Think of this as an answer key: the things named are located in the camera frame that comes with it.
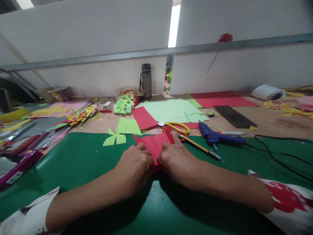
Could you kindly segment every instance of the glue gun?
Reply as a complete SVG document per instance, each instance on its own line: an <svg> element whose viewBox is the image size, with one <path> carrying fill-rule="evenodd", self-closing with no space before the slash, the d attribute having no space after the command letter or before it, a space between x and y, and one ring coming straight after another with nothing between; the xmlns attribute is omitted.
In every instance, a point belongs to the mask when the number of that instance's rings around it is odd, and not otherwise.
<svg viewBox="0 0 313 235"><path fill-rule="evenodd" d="M208 145L213 146L215 149L217 149L218 143L235 147L244 145L246 143L246 140L241 136L233 137L212 131L207 124L201 121L199 121L199 129L202 136L206 138Z"/></svg>

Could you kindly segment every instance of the floral sleeve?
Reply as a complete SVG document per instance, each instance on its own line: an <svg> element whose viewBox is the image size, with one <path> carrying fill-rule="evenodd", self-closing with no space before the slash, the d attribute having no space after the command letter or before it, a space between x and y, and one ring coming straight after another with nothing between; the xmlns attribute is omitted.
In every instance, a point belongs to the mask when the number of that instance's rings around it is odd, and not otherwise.
<svg viewBox="0 0 313 235"><path fill-rule="evenodd" d="M263 213L265 217L285 234L313 234L313 191L268 180L252 170L248 175L260 179L272 194L274 209Z"/></svg>
<svg viewBox="0 0 313 235"><path fill-rule="evenodd" d="M59 190L60 188L57 187L12 214L0 224L0 235L49 234L46 227L46 216L48 208Z"/></svg>

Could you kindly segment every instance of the tape roll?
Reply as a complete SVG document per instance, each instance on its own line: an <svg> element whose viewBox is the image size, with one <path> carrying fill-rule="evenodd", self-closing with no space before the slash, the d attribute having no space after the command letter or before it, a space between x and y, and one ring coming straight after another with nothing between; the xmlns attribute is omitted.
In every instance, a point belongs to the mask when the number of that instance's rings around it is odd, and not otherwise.
<svg viewBox="0 0 313 235"><path fill-rule="evenodd" d="M277 101L286 96L286 92L283 89L263 84L254 88L251 92L251 96L264 101Z"/></svg>

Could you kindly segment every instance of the gray water bottle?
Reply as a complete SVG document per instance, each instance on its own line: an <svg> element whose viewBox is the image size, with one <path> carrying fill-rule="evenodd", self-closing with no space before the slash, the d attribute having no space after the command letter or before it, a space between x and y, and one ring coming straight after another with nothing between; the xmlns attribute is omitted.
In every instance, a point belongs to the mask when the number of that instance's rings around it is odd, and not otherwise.
<svg viewBox="0 0 313 235"><path fill-rule="evenodd" d="M151 78L151 64L142 64L140 74L139 91L143 92L145 100L152 98L152 78Z"/></svg>

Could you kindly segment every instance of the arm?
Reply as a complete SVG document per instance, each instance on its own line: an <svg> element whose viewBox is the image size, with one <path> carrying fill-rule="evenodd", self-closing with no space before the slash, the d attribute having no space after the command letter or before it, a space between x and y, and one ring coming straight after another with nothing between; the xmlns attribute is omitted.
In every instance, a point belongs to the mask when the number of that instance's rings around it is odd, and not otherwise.
<svg viewBox="0 0 313 235"><path fill-rule="evenodd" d="M158 161L173 181L188 189L236 201L264 213L270 213L274 202L265 184L193 156L171 132L175 144L165 143Z"/></svg>
<svg viewBox="0 0 313 235"><path fill-rule="evenodd" d="M117 166L108 173L79 188L57 195L49 207L46 226L59 232L81 216L111 206L141 189L154 164L143 143L126 150Z"/></svg>
<svg viewBox="0 0 313 235"><path fill-rule="evenodd" d="M132 196L145 185L153 164L143 143L131 146L108 173L66 193L57 195L56 188L16 211L0 223L0 234L60 232L79 217Z"/></svg>

